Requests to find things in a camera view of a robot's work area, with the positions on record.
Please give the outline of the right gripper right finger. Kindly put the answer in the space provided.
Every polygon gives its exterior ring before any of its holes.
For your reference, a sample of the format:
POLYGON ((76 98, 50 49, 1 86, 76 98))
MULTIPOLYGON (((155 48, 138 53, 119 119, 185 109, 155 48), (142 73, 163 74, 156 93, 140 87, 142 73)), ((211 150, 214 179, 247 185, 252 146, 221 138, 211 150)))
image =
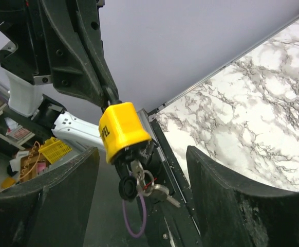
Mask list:
POLYGON ((204 246, 299 246, 299 192, 247 178, 194 146, 186 161, 204 246))

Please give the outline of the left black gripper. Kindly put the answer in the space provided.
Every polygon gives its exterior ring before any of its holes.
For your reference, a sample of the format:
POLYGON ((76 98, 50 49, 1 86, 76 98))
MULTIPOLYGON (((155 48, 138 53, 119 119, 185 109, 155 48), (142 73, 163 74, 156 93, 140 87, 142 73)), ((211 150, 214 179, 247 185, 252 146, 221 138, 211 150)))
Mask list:
POLYGON ((97 1, 0 1, 0 32, 9 39, 0 50, 8 72, 100 108, 119 101, 97 1))

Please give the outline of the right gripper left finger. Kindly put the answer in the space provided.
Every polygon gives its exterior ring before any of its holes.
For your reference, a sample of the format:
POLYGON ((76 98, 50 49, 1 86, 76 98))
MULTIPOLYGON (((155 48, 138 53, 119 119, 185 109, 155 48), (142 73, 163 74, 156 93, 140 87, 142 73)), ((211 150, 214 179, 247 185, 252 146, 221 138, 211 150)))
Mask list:
POLYGON ((83 246, 99 163, 89 148, 0 192, 0 246, 83 246))

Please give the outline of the yellow padlock with keys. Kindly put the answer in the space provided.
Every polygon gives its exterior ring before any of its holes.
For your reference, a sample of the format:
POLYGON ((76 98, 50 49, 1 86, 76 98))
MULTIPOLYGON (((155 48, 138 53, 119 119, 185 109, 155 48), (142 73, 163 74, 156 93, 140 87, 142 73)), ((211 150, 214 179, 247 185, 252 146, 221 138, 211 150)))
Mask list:
POLYGON ((120 177, 120 197, 126 201, 132 201, 136 196, 151 197, 179 208, 180 202, 163 184, 166 175, 159 159, 158 145, 144 129, 134 105, 122 102, 108 86, 103 91, 108 103, 99 121, 99 132, 107 162, 115 166, 120 177))

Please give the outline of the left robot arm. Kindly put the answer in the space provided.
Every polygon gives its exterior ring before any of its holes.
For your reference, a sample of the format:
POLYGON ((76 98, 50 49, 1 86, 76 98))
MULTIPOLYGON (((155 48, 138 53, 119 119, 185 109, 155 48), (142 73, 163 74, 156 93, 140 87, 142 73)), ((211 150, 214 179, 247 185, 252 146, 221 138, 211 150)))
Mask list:
POLYGON ((96 125, 42 92, 42 86, 52 84, 59 93, 102 110, 120 102, 104 58, 103 6, 103 1, 0 1, 0 31, 9 39, 0 50, 10 83, 4 112, 43 139, 104 147, 96 125))

